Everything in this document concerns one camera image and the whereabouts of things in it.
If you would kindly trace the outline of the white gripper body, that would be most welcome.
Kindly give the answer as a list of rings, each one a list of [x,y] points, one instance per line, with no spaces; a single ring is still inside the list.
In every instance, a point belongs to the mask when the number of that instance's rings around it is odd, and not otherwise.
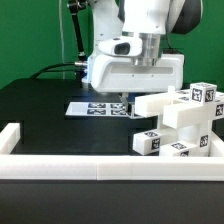
[[[184,55],[172,51],[158,57],[159,36],[120,36],[101,41],[92,68],[98,92],[164,92],[183,83]]]

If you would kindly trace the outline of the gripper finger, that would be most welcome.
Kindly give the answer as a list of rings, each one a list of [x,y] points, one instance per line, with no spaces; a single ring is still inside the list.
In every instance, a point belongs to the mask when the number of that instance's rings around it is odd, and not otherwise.
[[[128,93],[120,93],[119,98],[123,104],[123,110],[126,112],[127,116],[131,119],[140,119],[141,116],[135,113],[135,104],[128,101]]]

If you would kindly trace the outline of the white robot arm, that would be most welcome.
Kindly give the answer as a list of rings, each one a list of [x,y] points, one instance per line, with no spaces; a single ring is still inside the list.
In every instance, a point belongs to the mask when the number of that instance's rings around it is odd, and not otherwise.
[[[134,115],[130,93],[165,92],[183,84],[184,55],[160,47],[162,37],[187,34],[203,15],[202,0],[87,0],[94,47],[85,82],[101,93],[118,93]]]

